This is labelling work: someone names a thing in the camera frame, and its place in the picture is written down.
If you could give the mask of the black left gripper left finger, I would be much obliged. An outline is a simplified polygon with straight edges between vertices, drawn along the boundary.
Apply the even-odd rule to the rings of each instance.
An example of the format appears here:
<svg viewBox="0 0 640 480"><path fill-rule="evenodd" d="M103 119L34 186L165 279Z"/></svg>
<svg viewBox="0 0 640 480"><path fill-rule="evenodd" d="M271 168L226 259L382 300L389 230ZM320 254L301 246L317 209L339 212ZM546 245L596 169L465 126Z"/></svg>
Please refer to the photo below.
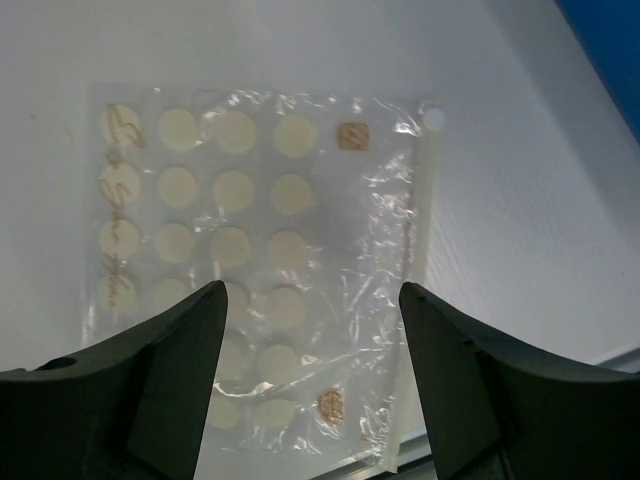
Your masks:
<svg viewBox="0 0 640 480"><path fill-rule="evenodd" d="M104 341L2 372L2 478L193 478L227 307L213 281Z"/></svg>

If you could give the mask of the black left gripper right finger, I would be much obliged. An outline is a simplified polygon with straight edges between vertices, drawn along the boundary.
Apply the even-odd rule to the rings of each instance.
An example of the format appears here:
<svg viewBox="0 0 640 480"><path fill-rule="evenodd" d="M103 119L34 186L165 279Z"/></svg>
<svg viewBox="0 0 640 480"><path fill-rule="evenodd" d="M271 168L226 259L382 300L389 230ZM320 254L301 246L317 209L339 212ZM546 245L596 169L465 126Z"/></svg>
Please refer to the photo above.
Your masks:
<svg viewBox="0 0 640 480"><path fill-rule="evenodd" d="M399 294L441 479L635 479L639 378L514 338L415 283Z"/></svg>

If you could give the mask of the clear dotted zip top bag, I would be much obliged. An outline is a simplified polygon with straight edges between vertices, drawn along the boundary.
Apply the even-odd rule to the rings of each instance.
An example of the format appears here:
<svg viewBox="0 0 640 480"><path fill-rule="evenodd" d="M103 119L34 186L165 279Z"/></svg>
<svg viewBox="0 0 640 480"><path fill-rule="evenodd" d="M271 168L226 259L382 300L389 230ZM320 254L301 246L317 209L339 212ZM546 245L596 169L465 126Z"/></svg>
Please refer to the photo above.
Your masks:
<svg viewBox="0 0 640 480"><path fill-rule="evenodd" d="M220 280L203 454L278 477L395 467L438 101L102 82L87 107L83 344Z"/></svg>

